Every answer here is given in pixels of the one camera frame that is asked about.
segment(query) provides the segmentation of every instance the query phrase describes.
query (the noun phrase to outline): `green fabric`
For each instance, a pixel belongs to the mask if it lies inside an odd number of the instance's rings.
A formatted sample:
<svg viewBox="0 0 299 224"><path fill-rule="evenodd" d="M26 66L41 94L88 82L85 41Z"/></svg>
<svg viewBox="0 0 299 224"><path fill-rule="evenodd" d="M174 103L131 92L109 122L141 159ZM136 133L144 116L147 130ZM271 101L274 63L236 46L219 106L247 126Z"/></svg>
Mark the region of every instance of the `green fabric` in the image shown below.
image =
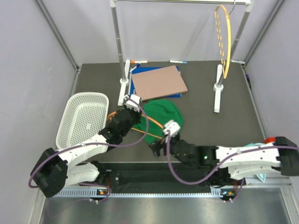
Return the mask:
<svg viewBox="0 0 299 224"><path fill-rule="evenodd" d="M181 112L167 99L150 100L143 108L147 116L155 119L161 125L166 124L169 120L174 120L178 122L181 127L183 126L184 119ZM145 118L142 117L141 124L135 125L134 128L145 131ZM162 129L150 120L149 133L163 137ZM156 138L153 136L147 135L145 137L147 143L152 143L154 140L156 140Z"/></svg>

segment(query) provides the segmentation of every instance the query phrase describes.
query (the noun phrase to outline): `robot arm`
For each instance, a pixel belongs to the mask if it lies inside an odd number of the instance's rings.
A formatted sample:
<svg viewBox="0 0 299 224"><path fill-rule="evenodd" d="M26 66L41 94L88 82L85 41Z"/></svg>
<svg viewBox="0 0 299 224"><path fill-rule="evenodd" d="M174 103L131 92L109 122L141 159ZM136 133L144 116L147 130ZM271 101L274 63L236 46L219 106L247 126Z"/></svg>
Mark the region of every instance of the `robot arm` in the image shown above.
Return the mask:
<svg viewBox="0 0 299 224"><path fill-rule="evenodd" d="M241 180L244 177L262 173L281 173L286 176L299 175L299 153L297 150L272 148L267 150L243 153L242 151L269 146L293 146L296 144L285 137L276 137L273 142L253 147L222 147L222 146L195 146L180 139L180 126L173 120L169 121L163 130L164 137L150 145L155 156L160 155L170 133L171 154L185 165L212 170L221 163L220 169L215 172L217 179L230 178ZM224 161L228 156L237 155Z"/></svg>
<svg viewBox="0 0 299 224"><path fill-rule="evenodd" d="M140 97L131 95L130 99L141 106ZM105 127L90 139L78 144L80 147L53 157L37 172L33 180L46 197L54 196L63 187L81 182L97 182L101 184L106 177L106 170L99 162L92 161L85 165L79 164L114 147L89 145L89 143L98 142L119 145L122 143L122 137L127 135L131 127L140 123L141 115L140 108L132 101L127 101L124 108L115 113L108 127ZM31 175L43 161L55 153L57 151L54 151L52 148L45 150L33 168Z"/></svg>

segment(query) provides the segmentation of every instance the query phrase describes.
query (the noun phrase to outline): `blue folder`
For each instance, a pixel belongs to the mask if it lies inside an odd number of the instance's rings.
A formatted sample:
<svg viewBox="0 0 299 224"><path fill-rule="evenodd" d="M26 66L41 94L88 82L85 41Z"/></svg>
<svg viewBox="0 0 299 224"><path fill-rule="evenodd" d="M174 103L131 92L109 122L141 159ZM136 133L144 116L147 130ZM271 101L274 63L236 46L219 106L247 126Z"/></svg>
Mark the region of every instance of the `blue folder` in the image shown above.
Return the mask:
<svg viewBox="0 0 299 224"><path fill-rule="evenodd" d="M151 70L155 70L155 69L160 69L162 67L139 67L139 68L136 68L134 71L132 71L132 75L133 74L137 74L137 73L140 73L140 72L145 72L145 71L151 71ZM131 89L130 89L130 95L132 95L134 93L134 90L135 90L135 87L134 87L134 83L133 83L133 80L131 80ZM168 98L180 98L182 97L182 94L179 93L179 94L174 94L174 95L171 95L171 96L167 96Z"/></svg>

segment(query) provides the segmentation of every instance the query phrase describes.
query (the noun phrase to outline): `white basket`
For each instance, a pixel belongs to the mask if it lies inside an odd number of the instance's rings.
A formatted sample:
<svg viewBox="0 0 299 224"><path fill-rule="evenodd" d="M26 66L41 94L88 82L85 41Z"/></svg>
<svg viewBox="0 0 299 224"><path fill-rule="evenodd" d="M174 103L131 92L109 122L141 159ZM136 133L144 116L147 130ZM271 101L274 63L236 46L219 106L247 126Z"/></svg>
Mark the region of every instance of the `white basket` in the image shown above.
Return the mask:
<svg viewBox="0 0 299 224"><path fill-rule="evenodd" d="M59 149L74 146L94 136L105 127L109 100L102 93L82 92L67 102L56 145Z"/></svg>

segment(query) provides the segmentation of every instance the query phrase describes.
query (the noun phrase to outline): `white wall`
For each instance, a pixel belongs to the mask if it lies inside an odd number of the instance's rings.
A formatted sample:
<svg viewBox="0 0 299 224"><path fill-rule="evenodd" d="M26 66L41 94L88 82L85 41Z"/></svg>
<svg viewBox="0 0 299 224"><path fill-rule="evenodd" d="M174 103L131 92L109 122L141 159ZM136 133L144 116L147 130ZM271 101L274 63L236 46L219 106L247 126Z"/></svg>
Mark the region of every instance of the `white wall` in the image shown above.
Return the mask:
<svg viewBox="0 0 299 224"><path fill-rule="evenodd" d="M44 2L78 63L118 61L109 0ZM234 59L245 58L275 2L256 0ZM118 2L125 59L219 60L215 7L211 4ZM244 10L245 6L236 6L231 15L233 37ZM224 32L226 22L224 15L221 16Z"/></svg>
<svg viewBox="0 0 299 224"><path fill-rule="evenodd" d="M29 174L55 146L74 69L32 0L0 7L0 223L27 223Z"/></svg>
<svg viewBox="0 0 299 224"><path fill-rule="evenodd" d="M285 1L247 70L269 136L299 144L299 1ZM299 198L299 177L293 177Z"/></svg>

